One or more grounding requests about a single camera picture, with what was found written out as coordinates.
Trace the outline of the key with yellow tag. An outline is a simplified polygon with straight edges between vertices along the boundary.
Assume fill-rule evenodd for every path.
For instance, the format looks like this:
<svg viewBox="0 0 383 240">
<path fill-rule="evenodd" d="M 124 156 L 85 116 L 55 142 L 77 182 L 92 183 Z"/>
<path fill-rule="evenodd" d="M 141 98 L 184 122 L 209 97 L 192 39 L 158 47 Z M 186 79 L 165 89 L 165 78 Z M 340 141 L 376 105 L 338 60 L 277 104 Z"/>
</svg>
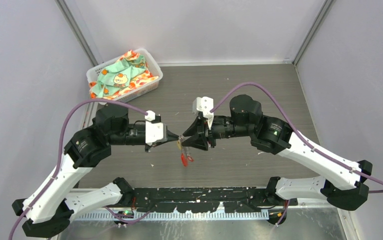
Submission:
<svg viewBox="0 0 383 240">
<path fill-rule="evenodd" d="M 178 149 L 181 150 L 182 149 L 181 142 L 178 140 L 176 144 L 177 144 Z"/>
</svg>

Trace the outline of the red keyring with metal chain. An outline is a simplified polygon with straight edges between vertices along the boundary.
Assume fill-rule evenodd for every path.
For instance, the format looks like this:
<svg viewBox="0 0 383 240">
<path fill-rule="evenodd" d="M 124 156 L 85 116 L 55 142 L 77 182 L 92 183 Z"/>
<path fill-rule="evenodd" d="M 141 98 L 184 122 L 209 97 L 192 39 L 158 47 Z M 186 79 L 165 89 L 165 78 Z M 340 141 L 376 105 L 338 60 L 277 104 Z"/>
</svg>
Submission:
<svg viewBox="0 0 383 240">
<path fill-rule="evenodd" d="M 181 151 L 181 154 L 180 154 L 181 162 L 182 162 L 184 167 L 187 167 L 189 165 L 189 162 L 190 162 L 187 159 L 187 153 L 190 154 L 190 148 L 182 145 L 183 139 L 179 138 L 178 141 L 181 142 L 181 146 L 182 146 L 182 149 L 180 150 Z"/>
</svg>

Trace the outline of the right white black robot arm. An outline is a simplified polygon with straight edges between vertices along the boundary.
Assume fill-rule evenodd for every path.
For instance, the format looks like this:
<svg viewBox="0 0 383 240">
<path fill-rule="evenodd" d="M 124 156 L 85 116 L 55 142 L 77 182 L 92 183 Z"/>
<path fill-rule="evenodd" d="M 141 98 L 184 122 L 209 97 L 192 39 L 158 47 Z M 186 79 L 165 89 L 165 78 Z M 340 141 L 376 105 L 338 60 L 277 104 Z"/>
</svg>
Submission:
<svg viewBox="0 0 383 240">
<path fill-rule="evenodd" d="M 230 116 L 214 115 L 210 112 L 213 105 L 209 97 L 198 97 L 193 102 L 196 118 L 183 133 L 183 147 L 206 151 L 219 139 L 249 137 L 259 151 L 293 160 L 317 173 L 312 178 L 271 177 L 264 191 L 269 204 L 296 198 L 320 199 L 354 211 L 367 201 L 369 187 L 365 181 L 373 168 L 369 161 L 341 158 L 307 138 L 299 138 L 298 131 L 280 118 L 264 115 L 262 105 L 246 94 L 230 100 Z"/>
</svg>

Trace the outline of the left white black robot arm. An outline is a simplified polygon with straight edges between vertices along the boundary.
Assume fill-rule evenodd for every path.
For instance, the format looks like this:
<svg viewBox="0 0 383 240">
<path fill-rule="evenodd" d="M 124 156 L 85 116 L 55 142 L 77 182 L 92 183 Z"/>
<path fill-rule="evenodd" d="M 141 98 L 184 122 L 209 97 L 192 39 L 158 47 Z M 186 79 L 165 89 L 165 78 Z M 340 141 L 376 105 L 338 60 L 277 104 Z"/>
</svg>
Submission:
<svg viewBox="0 0 383 240">
<path fill-rule="evenodd" d="M 17 199 L 12 208 L 27 237 L 52 238 L 85 213 L 118 204 L 132 205 L 135 193 L 121 177 L 106 186 L 68 197 L 74 186 L 112 153 L 112 146 L 144 146 L 145 151 L 175 142 L 178 135 L 168 130 L 159 115 L 146 111 L 142 120 L 130 122 L 130 105 L 107 104 L 99 109 L 92 124 L 59 148 L 56 166 L 28 198 Z"/>
</svg>

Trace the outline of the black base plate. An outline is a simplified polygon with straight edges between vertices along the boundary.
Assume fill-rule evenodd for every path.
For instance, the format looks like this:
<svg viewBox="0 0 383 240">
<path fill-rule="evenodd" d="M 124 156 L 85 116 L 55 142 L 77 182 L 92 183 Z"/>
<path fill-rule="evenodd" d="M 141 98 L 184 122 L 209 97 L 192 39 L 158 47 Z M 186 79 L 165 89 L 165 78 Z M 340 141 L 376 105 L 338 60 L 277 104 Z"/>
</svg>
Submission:
<svg viewBox="0 0 383 240">
<path fill-rule="evenodd" d="M 269 198 L 258 187 L 160 187 L 135 188 L 110 207 L 134 208 L 146 213 L 255 213 L 262 209 L 284 207 L 285 200 Z"/>
</svg>

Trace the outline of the aluminium front rail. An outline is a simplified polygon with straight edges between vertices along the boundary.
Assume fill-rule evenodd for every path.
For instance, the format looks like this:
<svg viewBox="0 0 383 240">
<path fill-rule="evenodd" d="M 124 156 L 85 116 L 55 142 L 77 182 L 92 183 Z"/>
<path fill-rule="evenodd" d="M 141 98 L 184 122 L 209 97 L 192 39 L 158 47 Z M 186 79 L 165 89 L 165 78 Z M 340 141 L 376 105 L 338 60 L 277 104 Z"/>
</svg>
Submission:
<svg viewBox="0 0 383 240">
<path fill-rule="evenodd" d="M 101 189 L 95 191 L 90 191 L 85 194 L 80 194 L 77 196 L 64 196 L 61 199 L 60 206 L 57 207 L 55 216 L 65 219 L 69 222 L 73 220 L 84 217 L 91 212 L 103 208 L 110 207 L 110 204 L 116 204 L 120 202 L 122 197 L 126 197 L 127 193 L 133 191 L 134 188 L 127 187 L 119 189 L 117 185 L 109 184 Z M 273 194 L 268 192 L 265 189 L 265 194 L 269 198 L 278 199 L 274 197 Z M 262 216 L 263 219 L 266 219 L 270 223 L 274 223 L 277 220 L 282 222 L 286 219 L 286 213 L 284 210 L 280 209 L 280 206 L 271 207 L 269 209 L 262 209 L 259 212 L 242 212 L 242 213 L 226 213 L 223 208 L 216 210 L 215 212 L 208 213 L 192 213 L 187 211 L 185 213 L 180 213 L 174 211 L 172 213 L 161 213 L 161 212 L 139 212 L 134 208 L 118 207 L 124 208 L 124 212 L 119 212 L 118 215 L 125 219 L 142 219 L 142 218 L 160 218 L 162 220 L 170 219 L 190 219 L 190 218 L 200 218 L 203 220 L 213 220 L 213 219 L 222 219 L 228 217 L 238 217 L 238 218 L 255 218 L 256 216 Z"/>
</svg>

